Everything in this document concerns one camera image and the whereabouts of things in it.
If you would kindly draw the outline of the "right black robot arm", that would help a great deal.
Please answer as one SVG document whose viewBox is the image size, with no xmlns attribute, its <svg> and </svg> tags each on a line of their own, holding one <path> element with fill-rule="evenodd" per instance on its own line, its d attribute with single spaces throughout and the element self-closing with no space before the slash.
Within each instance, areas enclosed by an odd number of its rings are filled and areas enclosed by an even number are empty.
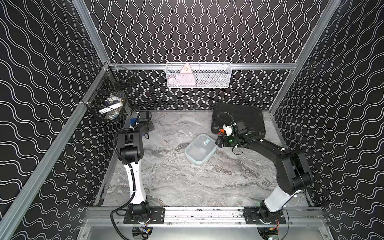
<svg viewBox="0 0 384 240">
<path fill-rule="evenodd" d="M 235 138 L 219 136 L 216 145 L 220 148 L 249 149 L 268 160 L 276 168 L 277 186 L 269 197 L 260 203 L 259 215 L 279 213 L 293 196 L 310 186 L 314 179 L 305 154 L 290 151 L 265 139 Z"/>
</svg>

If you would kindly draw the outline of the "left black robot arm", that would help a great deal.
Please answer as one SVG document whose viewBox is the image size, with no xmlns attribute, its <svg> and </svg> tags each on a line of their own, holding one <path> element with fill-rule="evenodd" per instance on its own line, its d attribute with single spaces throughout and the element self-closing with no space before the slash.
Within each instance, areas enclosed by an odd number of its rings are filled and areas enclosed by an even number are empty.
<svg viewBox="0 0 384 240">
<path fill-rule="evenodd" d="M 150 206 L 142 181 L 142 159 L 144 157 L 143 138 L 149 139 L 152 114 L 138 112 L 135 122 L 114 135 L 113 148 L 124 165 L 128 175 L 130 199 L 127 207 L 129 215 L 149 215 Z"/>
</svg>

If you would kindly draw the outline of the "clear plastic lunch box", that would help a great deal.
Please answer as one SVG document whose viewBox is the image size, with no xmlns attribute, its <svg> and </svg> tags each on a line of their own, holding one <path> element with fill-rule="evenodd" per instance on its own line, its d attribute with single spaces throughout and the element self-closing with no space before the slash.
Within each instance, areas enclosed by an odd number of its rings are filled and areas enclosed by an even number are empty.
<svg viewBox="0 0 384 240">
<path fill-rule="evenodd" d="M 195 166 L 202 166 L 214 155 L 218 146 L 205 134 L 200 134 L 185 149 L 187 160 Z"/>
</svg>

